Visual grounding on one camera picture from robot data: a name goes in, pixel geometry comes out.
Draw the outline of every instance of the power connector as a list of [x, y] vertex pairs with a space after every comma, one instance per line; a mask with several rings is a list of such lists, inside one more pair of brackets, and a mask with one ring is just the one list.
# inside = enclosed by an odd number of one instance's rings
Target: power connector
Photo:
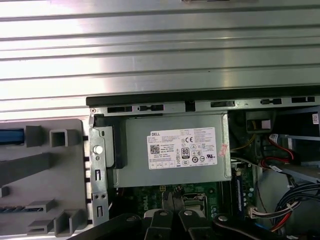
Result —
[[248, 215], [251, 219], [257, 219], [258, 217], [254, 215], [253, 211], [258, 211], [258, 208], [255, 206], [249, 206], [248, 208]]

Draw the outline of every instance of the ribbed metal surface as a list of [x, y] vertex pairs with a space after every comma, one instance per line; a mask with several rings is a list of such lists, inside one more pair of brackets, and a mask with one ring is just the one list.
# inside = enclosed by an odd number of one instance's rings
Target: ribbed metal surface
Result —
[[92, 95], [320, 84], [319, 26], [319, 0], [0, 1], [0, 120], [86, 115]]

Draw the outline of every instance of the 80 plus logo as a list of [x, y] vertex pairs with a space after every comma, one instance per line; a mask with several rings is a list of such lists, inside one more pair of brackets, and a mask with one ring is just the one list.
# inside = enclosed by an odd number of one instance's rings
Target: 80 plus logo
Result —
[[181, 148], [182, 159], [190, 158], [190, 150], [188, 147]]

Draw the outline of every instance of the red sticker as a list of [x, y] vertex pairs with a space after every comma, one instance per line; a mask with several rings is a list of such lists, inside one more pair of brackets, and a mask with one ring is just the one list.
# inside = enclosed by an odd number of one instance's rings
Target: red sticker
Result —
[[228, 150], [228, 145], [227, 144], [222, 144], [221, 148], [220, 148], [220, 151], [218, 153], [218, 156], [219, 157], [224, 157], [227, 153], [227, 150]]

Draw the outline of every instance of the power supply label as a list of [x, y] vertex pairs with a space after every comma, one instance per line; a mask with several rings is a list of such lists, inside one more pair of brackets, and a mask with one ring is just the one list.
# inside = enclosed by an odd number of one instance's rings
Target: power supply label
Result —
[[218, 163], [214, 127], [152, 131], [146, 140], [150, 170]]

